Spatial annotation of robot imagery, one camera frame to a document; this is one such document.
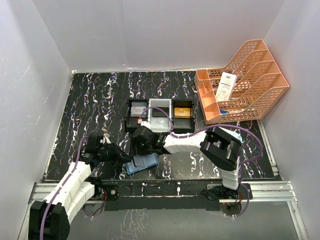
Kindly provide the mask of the blue leather card holder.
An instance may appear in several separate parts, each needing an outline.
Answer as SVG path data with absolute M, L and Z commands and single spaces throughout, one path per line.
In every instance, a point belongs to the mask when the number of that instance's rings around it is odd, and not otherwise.
M 158 154 L 136 155 L 133 159 L 125 164 L 128 175 L 146 170 L 159 164 Z

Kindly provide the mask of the patterned white card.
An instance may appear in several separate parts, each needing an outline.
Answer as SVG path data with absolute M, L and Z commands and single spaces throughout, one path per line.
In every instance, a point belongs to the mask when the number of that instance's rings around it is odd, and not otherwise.
M 145 111 L 147 107 L 146 106 L 131 106 L 130 108 L 130 116 L 131 117 L 140 117 L 145 116 L 147 114 L 147 111 Z

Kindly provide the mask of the three-compartment black white tray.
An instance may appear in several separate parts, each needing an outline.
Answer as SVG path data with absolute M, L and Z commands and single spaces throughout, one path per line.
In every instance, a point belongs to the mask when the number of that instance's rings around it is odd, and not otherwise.
M 150 124 L 155 133 L 173 129 L 176 134 L 195 131 L 195 107 L 191 99 L 147 98 L 129 99 L 124 128 L 133 133 L 139 126 L 138 119 Z

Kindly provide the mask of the packaged nail clipper blister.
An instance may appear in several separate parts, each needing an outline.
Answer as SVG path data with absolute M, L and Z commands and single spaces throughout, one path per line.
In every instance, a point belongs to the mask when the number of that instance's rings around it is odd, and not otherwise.
M 241 143 L 243 142 L 243 138 L 242 138 L 242 136 L 241 136 L 240 133 L 238 133 L 238 132 L 236 132 L 236 131 L 232 131 L 232 132 L 231 132 L 231 135 L 232 135 L 233 137 L 237 138 Z

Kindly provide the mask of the orange mesh file organizer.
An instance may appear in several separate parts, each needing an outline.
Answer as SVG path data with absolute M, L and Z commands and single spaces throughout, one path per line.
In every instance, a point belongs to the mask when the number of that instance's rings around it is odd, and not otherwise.
M 237 77 L 227 101 L 217 99 L 223 73 Z M 263 39 L 246 41 L 224 67 L 198 69 L 194 82 L 207 125 L 261 120 L 290 87 Z

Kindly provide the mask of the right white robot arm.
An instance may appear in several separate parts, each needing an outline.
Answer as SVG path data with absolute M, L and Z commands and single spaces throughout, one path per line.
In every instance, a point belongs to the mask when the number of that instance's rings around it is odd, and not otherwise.
M 145 124 L 130 135 L 133 159 L 182 152 L 201 153 L 221 171 L 222 186 L 237 190 L 240 185 L 240 134 L 212 125 L 193 133 L 153 132 Z

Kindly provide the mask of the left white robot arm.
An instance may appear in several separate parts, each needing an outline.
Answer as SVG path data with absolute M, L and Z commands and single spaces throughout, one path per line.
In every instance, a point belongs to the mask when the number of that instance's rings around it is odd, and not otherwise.
M 43 200 L 32 203 L 27 238 L 66 240 L 73 219 L 99 188 L 97 181 L 90 179 L 95 164 L 111 162 L 116 168 L 132 159 L 106 134 L 82 137 L 76 159 L 64 177 Z

